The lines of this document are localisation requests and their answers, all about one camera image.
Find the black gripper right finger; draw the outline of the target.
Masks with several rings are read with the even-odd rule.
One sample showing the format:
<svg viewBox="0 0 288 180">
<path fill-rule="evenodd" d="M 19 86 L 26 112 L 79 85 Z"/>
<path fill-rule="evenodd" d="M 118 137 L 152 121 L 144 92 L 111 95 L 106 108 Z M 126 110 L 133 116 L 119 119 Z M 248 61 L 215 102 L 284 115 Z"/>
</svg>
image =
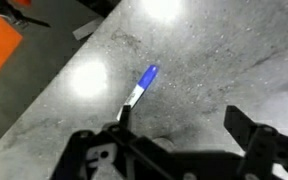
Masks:
<svg viewBox="0 0 288 180">
<path fill-rule="evenodd" d="M 224 127 L 246 154 L 271 155 L 271 127 L 255 123 L 237 106 L 226 107 Z"/>
</svg>

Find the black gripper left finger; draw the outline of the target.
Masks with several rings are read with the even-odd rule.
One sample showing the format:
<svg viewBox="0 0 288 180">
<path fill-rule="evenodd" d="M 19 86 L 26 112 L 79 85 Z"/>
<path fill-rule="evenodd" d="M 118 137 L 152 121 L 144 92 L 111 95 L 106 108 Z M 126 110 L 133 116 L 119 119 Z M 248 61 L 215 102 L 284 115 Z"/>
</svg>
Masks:
<svg viewBox="0 0 288 180">
<path fill-rule="evenodd" d="M 132 108 L 130 105 L 123 105 L 119 114 L 117 115 L 119 125 L 128 130 L 131 129 L 131 110 Z"/>
</svg>

